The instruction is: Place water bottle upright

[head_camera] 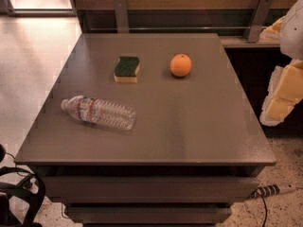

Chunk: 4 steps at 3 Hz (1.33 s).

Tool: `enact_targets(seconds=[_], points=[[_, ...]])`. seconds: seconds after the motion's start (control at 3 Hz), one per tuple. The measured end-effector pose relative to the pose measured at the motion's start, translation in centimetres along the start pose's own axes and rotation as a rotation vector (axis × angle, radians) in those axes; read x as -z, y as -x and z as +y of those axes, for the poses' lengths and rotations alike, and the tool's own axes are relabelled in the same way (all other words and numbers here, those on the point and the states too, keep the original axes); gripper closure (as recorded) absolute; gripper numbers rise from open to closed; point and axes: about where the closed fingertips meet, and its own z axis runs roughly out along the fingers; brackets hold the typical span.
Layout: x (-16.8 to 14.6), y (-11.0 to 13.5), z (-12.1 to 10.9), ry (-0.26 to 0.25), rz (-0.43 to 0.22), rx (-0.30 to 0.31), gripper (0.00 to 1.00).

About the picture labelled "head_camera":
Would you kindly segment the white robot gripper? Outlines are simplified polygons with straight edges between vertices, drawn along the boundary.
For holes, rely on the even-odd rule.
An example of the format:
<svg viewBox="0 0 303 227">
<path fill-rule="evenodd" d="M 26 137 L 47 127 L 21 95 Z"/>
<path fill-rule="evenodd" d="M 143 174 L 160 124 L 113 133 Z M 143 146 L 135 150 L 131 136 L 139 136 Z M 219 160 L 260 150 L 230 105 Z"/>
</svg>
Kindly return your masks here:
<svg viewBox="0 0 303 227">
<path fill-rule="evenodd" d="M 295 59 L 285 67 L 276 66 L 270 77 L 259 121 L 273 127 L 282 123 L 303 99 L 303 0 L 297 0 L 285 17 L 263 29 L 259 38 L 263 41 L 280 38 L 280 51 Z"/>
</svg>

